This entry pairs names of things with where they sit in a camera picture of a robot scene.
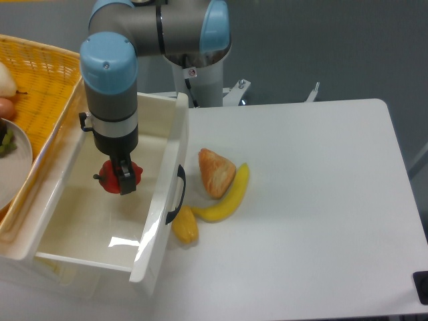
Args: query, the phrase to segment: black drawer handle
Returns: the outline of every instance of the black drawer handle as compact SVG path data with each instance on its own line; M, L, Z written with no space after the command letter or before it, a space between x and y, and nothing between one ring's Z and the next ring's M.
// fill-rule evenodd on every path
M185 173L185 169L183 168L183 166L179 165L179 170L177 172L177 176L180 177L183 180L183 192L181 193L181 199L180 199L180 203L179 206L176 207L176 209L174 211L168 212L167 214L167 222L165 224L169 224L172 221L174 221L174 218L177 216L177 214L179 213L180 209L181 209L181 205L183 204L183 199L185 198L185 191L186 191L186 173Z

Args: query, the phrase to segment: wicker basket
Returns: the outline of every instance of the wicker basket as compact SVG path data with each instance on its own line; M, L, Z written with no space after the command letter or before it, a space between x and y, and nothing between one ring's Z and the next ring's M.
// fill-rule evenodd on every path
M18 90L26 93L11 99L17 111L12 121L25 131L33 149L26 182L0 213L2 233L10 228L28 194L82 77L77 53L6 35L0 35L0 62L11 71Z

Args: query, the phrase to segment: gray wall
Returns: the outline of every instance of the gray wall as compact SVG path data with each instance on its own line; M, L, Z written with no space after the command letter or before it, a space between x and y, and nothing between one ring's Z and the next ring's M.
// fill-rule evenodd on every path
M78 51L94 2L0 3L0 33ZM250 104L301 102L320 82L319 100L384 100L406 165L428 141L428 1L228 4L233 47L224 84L251 81ZM139 91L174 90L162 58L139 62ZM424 169L413 181L421 212L428 212L427 187Z

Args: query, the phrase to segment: yellow bell pepper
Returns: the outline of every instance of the yellow bell pepper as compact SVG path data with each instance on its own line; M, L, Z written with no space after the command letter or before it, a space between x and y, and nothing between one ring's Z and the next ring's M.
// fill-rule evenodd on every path
M188 205L183 205L171 226L177 239L184 244L198 240L198 225L193 212Z

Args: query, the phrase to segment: blue joint cap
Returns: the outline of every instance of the blue joint cap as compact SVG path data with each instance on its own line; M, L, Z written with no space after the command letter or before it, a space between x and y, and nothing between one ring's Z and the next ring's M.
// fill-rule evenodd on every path
M134 4L130 0L97 0L92 8L91 18L95 12L103 8L103 6L111 5L112 3L123 3L124 5L129 5L132 8L134 7Z
M202 24L199 50L201 52L223 50L229 45L229 11L224 0L212 0Z
M119 94L136 81L134 46L119 33L95 33L80 46L80 71L91 89L101 94Z

